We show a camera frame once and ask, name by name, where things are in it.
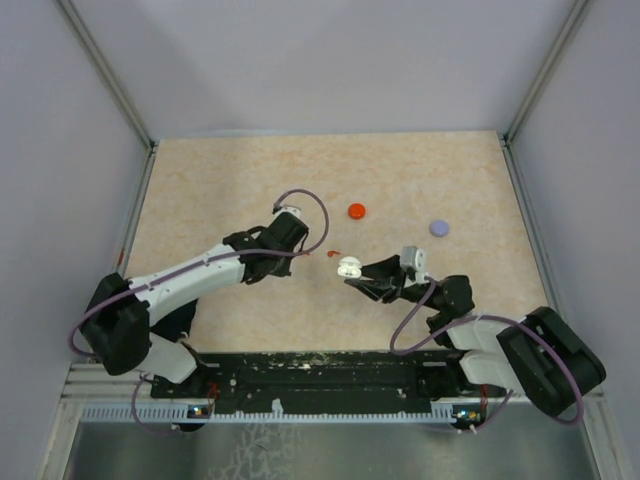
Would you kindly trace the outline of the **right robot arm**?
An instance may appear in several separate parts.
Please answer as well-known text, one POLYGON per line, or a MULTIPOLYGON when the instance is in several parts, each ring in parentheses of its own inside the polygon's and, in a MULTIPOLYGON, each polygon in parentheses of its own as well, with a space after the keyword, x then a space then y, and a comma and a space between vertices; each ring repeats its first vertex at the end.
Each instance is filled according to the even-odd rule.
POLYGON ((575 425, 584 416, 585 395, 606 378, 602 361, 555 310, 538 307, 519 320, 478 313, 469 278, 432 278, 426 253, 417 247, 368 265, 344 257, 337 273, 373 301, 412 303, 391 336, 393 354, 408 355, 430 342, 461 352, 446 372, 458 395, 480 385, 501 387, 526 396, 555 421, 575 425))

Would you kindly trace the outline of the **white earbud charging case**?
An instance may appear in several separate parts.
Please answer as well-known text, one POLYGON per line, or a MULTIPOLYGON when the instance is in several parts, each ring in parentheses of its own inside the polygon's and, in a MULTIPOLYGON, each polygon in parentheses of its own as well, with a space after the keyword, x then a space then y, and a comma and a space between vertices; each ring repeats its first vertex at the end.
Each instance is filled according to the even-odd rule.
POLYGON ((345 279, 358 279, 362 276, 362 263, 353 256, 339 260, 337 274, 345 279))

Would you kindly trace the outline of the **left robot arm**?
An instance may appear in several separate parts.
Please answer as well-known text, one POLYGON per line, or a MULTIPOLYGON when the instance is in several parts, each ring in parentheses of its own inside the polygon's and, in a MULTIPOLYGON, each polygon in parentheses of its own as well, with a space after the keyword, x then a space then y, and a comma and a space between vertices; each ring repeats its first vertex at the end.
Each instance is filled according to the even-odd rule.
POLYGON ((146 372, 197 396, 208 373, 193 350, 171 336, 185 331, 177 312, 192 312, 201 296, 224 287, 288 276, 292 253, 308 234, 301 210, 285 205, 269 226, 229 235, 164 271, 129 280, 110 274, 98 284, 79 331, 108 374, 146 372))

